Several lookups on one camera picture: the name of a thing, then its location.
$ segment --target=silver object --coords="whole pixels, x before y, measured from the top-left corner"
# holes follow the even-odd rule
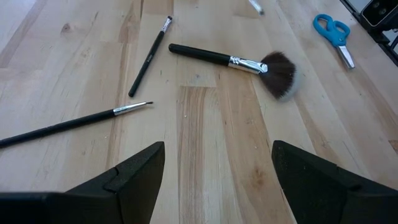
[[[264,15],[264,10],[256,0],[249,0],[250,4],[259,13],[260,16]]]
[[[121,106],[119,108],[113,109],[113,113],[114,113],[115,116],[121,115],[121,114],[130,112],[130,111],[136,110],[138,108],[141,108],[141,107],[143,107],[143,106],[145,106],[147,104],[151,104],[151,103],[149,103],[149,102],[141,102],[141,103],[136,103],[136,104],[133,104],[133,105]]]
[[[166,22],[164,23],[161,31],[165,32],[167,31],[167,28],[169,28],[170,24],[172,23],[172,20],[170,19],[169,16],[167,16]]]
[[[252,60],[234,57],[234,56],[231,56],[229,58],[228,66],[231,68],[237,68],[240,70],[248,71],[254,74],[268,72],[268,66],[264,63],[255,62]]]
[[[355,68],[354,60],[346,46],[337,46],[337,52],[349,69]]]

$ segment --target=scissor blade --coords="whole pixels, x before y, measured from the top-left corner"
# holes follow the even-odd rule
[[[337,51],[349,69],[355,68],[354,60],[346,46],[338,46]]]

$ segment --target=blue scissor handle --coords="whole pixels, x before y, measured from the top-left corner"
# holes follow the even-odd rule
[[[326,29],[319,24],[319,19],[326,20]],[[346,24],[340,21],[333,21],[329,15],[319,14],[315,16],[313,26],[320,35],[324,36],[331,42],[332,46],[337,47],[346,45],[346,38],[350,32],[350,29]]]

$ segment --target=wooden table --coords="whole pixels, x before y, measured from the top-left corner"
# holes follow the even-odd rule
[[[152,223],[292,223],[271,161],[281,139],[398,189],[398,68],[338,1],[2,0],[0,138],[140,101],[152,107],[0,151],[0,190],[68,190],[155,141],[166,164]],[[351,27],[356,68],[312,27]],[[173,15],[135,98],[127,96]],[[258,77],[176,56],[169,43],[302,71],[293,100]]]

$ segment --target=brush bristles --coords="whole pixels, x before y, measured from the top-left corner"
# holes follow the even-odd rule
[[[277,100],[288,100],[298,87],[296,66],[282,53],[272,52],[261,60],[268,72],[260,74],[262,82]]]

